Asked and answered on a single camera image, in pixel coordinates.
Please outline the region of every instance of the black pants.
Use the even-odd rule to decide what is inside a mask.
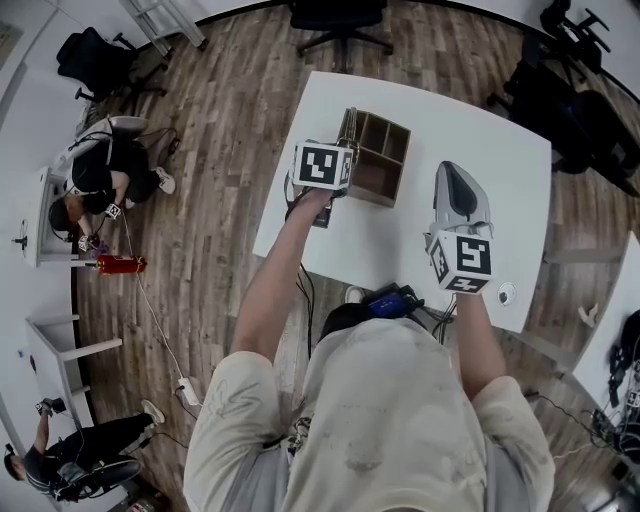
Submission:
[[[129,187],[127,188],[127,197],[136,204],[144,203],[156,191],[160,185],[160,176],[149,170],[149,157],[147,150],[142,144],[137,144],[129,150],[126,155],[126,162],[119,165],[115,162],[115,171],[122,168],[127,176],[129,176]]]
[[[160,185],[160,176],[149,170],[147,150],[137,141],[121,147],[113,146],[109,168],[129,177],[127,197],[136,204],[148,200]],[[115,190],[103,190],[83,196],[84,208],[93,215],[104,212],[116,198]]]
[[[77,457],[78,465],[85,471],[91,471],[96,463],[108,461],[134,443],[152,423],[153,418],[142,413],[83,428],[60,443],[60,457],[64,462],[73,462]]]

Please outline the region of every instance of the red fire extinguisher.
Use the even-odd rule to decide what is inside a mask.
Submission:
[[[103,254],[98,256],[95,263],[90,265],[95,266],[101,275],[110,276],[113,274],[138,274],[144,272],[147,261],[142,256],[127,257]]]

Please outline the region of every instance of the person in black shirt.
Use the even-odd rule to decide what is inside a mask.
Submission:
[[[43,404],[36,440],[24,458],[6,455],[5,468],[15,480],[26,481],[42,494],[52,494],[62,480],[58,470],[74,462],[91,472],[100,461],[109,459],[134,443],[148,427],[164,423],[164,414],[143,400],[144,412],[95,427],[83,428],[47,449],[50,408]]]
[[[51,205],[49,219],[56,231],[80,226],[87,236],[93,229],[86,212],[97,215],[113,203],[127,208],[143,203],[160,189],[175,191],[172,176],[162,167],[149,170],[147,150],[137,141],[103,140],[73,161],[65,181],[65,195]]]

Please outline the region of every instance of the white sneaker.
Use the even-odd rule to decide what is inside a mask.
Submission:
[[[164,414],[162,414],[162,411],[155,405],[153,405],[149,400],[142,400],[140,404],[142,405],[142,410],[153,418],[154,427],[157,425],[162,425],[164,423]]]
[[[349,286],[344,293],[344,303],[359,303],[364,299],[364,291],[358,286]]]
[[[176,190],[176,180],[173,179],[173,176],[167,174],[167,171],[165,171],[162,167],[156,167],[152,170],[160,178],[160,184],[158,185],[158,188],[165,194],[173,194]]]

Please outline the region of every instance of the person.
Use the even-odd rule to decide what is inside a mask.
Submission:
[[[24,458],[5,455],[5,468],[14,480],[26,481],[40,493],[53,495],[62,480],[58,470],[64,464],[75,462],[90,473],[95,464],[118,455],[146,429],[164,423],[164,414],[149,400],[142,400],[141,405],[144,412],[140,414],[82,428],[50,448],[47,448],[50,413],[43,405],[33,446]]]
[[[461,381],[447,350],[410,319],[335,323],[283,438],[273,361],[329,194],[300,200],[246,291],[190,441],[191,511],[546,510],[553,459],[481,296],[456,297]]]
[[[162,167],[149,170],[147,150],[138,141],[102,140],[74,159],[65,194],[51,205],[51,227],[71,232],[79,225],[91,237],[94,232],[86,212],[97,215],[123,201],[132,208],[157,189],[173,194],[175,188],[173,176]]]

